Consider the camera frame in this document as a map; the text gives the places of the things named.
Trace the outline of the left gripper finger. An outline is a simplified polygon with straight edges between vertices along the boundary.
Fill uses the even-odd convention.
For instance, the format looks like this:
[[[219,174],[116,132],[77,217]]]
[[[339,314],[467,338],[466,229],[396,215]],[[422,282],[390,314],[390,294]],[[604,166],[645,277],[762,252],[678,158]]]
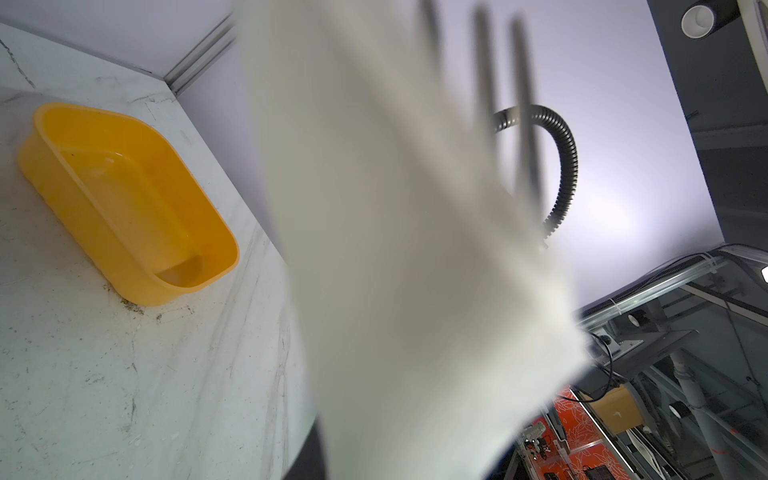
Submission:
[[[300,451],[283,480],[326,480],[327,470],[318,420],[313,423]]]

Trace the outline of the white paper napkin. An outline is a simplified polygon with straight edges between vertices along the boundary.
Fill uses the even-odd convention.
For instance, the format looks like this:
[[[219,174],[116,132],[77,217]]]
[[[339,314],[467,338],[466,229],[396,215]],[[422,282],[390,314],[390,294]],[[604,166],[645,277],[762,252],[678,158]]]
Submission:
[[[234,17],[328,477],[485,477],[589,363],[531,140],[507,190],[387,1]]]

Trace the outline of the silver knife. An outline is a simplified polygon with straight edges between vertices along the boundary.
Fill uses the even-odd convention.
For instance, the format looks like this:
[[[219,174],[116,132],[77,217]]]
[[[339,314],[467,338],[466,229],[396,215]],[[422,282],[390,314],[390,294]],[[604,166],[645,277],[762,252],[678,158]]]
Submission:
[[[538,146],[532,123],[532,92],[525,22],[521,16],[516,16],[512,20],[511,46],[517,98],[517,125],[519,128],[517,180],[520,188],[525,190],[524,196],[531,211],[540,211],[542,199]]]

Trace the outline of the silver spoon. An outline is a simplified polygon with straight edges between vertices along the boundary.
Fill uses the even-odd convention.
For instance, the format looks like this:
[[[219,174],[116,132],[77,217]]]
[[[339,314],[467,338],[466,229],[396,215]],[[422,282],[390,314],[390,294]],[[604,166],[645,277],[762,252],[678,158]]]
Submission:
[[[495,134],[495,90],[492,45],[488,9],[479,5],[473,10],[473,47],[475,55],[476,91],[480,119],[490,136]]]

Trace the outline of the silver fork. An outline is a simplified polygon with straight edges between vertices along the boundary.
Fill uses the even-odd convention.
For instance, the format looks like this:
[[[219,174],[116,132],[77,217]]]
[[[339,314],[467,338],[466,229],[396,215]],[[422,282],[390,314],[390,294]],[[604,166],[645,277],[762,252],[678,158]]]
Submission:
[[[440,26],[434,0],[418,1],[418,16],[428,49],[436,66],[441,64]]]

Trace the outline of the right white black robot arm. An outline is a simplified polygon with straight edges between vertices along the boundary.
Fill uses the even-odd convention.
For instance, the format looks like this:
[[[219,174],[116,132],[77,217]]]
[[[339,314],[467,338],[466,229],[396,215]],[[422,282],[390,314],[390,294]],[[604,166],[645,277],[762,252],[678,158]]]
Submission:
[[[511,106],[490,117],[494,171],[503,186],[526,188],[547,242],[565,220],[577,189],[575,137],[556,111],[538,104]]]

